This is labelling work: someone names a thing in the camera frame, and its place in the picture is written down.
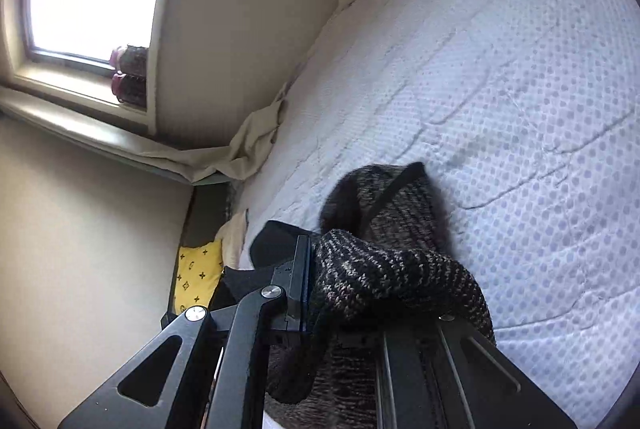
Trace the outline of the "beige curtain left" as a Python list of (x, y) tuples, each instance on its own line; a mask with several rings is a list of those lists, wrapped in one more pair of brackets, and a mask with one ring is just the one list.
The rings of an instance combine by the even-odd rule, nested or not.
[(220, 173), (244, 181), (265, 163), (286, 111), (285, 86), (267, 107), (250, 113), (226, 146), (176, 149), (168, 146), (137, 154), (143, 163), (181, 175), (195, 184)]

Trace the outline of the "dark pink bottles on sill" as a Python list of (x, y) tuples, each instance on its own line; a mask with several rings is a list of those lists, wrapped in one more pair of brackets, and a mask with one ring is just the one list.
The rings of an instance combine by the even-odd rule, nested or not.
[(148, 49), (143, 46), (114, 48), (110, 65), (114, 68), (111, 89), (119, 103), (146, 108), (146, 67)]

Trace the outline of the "yellow patterned pillow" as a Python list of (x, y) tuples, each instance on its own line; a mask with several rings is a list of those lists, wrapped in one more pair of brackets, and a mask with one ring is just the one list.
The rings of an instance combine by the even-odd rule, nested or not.
[(207, 308), (222, 274), (221, 241), (201, 247), (181, 247), (174, 293), (174, 310), (181, 314), (194, 305)]

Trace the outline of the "black grey knit hooded jacket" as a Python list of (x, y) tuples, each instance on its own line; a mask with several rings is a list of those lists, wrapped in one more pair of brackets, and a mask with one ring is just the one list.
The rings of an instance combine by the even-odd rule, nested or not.
[(494, 335), (473, 275), (447, 253), (440, 196), (423, 163), (349, 172), (309, 235), (308, 333), (270, 349), (264, 412), (283, 428), (372, 428), (375, 351), (355, 336), (441, 315)]

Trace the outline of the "white dotted bed quilt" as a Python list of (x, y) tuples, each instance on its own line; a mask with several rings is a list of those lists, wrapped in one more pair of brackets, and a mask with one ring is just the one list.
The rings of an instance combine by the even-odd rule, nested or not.
[(323, 29), (243, 188), (313, 230), (370, 163), (420, 161), (500, 350), (578, 427), (639, 363), (636, 0), (357, 0)]

